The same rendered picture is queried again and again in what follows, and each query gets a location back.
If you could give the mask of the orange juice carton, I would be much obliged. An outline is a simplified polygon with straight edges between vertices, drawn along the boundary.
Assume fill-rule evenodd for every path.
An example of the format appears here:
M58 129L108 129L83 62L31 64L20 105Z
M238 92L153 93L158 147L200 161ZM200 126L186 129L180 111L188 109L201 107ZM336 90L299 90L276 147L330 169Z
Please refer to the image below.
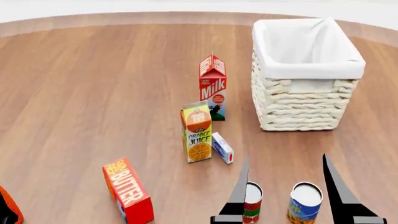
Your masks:
M180 110L182 144L188 163L211 158L212 118L208 101L192 103Z

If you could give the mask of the orange and red butter box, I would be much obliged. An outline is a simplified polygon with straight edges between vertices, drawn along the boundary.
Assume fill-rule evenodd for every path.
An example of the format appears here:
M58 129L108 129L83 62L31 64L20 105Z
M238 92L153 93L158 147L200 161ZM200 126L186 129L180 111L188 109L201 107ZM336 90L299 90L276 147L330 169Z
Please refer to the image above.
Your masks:
M147 224L154 220L150 195L127 158L106 164L103 174L125 224Z

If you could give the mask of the white woven basket, cloth liner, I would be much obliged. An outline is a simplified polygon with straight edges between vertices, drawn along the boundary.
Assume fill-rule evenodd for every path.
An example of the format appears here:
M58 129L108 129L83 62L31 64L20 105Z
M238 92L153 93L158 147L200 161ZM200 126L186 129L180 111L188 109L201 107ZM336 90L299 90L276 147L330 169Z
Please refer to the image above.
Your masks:
M366 62L335 20L258 20L252 40L252 100L261 128L336 128Z

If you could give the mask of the small white and blue box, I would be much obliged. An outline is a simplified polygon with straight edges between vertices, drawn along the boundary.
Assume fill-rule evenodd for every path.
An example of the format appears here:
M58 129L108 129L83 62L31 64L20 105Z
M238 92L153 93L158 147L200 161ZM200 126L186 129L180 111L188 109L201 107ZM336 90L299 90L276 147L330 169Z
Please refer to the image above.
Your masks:
M234 151L232 147L221 137L218 132L214 132L212 135L212 148L218 153L218 155L225 161L226 164L232 164L234 162Z

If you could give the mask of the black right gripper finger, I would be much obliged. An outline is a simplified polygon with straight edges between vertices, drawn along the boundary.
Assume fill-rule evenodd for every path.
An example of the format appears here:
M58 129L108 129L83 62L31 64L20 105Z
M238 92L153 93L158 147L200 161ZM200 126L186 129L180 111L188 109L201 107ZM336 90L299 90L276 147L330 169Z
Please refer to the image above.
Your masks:
M323 175L334 224L387 224L350 191L331 159L323 155Z
M211 216L210 224L243 224L243 211L246 197L246 184L248 182L249 160L244 158L239 178L230 195L217 216Z

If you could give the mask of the red and white milk carton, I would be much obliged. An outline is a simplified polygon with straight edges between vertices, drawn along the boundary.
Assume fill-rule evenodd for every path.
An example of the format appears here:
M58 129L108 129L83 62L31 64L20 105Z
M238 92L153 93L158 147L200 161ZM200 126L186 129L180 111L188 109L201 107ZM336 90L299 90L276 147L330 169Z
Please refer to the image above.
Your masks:
M207 100L213 121L224 121L226 116L226 68L225 63L214 54L199 64L200 100Z

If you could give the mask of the blue and yellow can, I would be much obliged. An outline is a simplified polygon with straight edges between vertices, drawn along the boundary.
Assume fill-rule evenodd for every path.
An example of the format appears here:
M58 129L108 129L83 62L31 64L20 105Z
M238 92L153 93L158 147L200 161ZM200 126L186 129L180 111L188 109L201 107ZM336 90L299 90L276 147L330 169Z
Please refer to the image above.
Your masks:
M292 224L314 224L317 219L323 192L310 182L295 184L289 199L287 218Z

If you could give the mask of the orange and black package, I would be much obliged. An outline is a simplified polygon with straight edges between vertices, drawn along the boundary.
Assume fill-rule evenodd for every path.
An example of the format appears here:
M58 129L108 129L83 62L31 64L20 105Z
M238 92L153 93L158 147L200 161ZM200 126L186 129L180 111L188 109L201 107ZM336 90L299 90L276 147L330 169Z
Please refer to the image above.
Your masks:
M0 224L23 224L24 216L8 192L0 186Z

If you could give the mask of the red tomato soup can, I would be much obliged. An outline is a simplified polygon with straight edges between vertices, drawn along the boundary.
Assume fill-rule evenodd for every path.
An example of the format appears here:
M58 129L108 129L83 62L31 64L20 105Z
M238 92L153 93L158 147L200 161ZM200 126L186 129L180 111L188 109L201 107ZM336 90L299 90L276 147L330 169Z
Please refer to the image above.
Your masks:
M248 181L244 201L243 224L254 224L258 221L262 198L262 188L255 182Z

